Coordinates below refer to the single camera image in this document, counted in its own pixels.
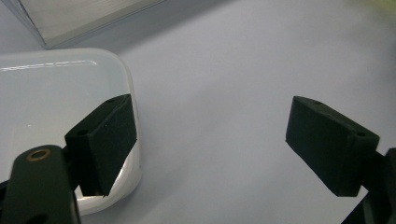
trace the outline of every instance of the gray background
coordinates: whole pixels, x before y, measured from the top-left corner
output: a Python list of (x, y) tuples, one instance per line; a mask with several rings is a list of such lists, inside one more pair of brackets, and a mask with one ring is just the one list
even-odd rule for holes
[[(357, 0), (168, 0), (71, 48), (131, 68), (136, 191), (83, 223), (340, 223), (337, 198), (285, 143), (293, 95), (395, 147), (396, 20)], [(0, 3), (0, 54), (42, 50)]]

